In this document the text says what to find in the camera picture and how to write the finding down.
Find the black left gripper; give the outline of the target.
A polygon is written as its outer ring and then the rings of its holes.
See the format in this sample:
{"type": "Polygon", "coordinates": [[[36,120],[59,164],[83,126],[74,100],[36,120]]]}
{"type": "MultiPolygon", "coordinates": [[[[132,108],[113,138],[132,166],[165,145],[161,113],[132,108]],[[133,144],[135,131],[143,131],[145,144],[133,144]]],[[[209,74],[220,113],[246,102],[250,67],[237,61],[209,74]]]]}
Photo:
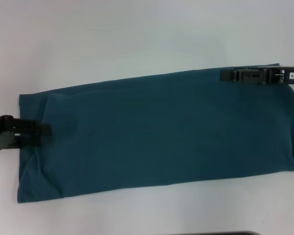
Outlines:
{"type": "Polygon", "coordinates": [[[0,151],[41,146],[40,136],[51,136],[50,124],[37,120],[19,119],[10,115],[0,116],[0,151]]]}

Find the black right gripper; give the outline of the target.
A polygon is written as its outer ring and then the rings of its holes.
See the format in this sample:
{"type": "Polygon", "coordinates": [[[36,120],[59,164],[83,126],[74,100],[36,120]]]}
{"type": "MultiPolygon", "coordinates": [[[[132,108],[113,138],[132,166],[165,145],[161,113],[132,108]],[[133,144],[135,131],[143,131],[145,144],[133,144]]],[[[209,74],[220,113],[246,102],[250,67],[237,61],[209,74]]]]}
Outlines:
{"type": "Polygon", "coordinates": [[[220,71],[221,82],[262,83],[294,85],[294,66],[266,66],[257,68],[233,68],[220,71]]]}

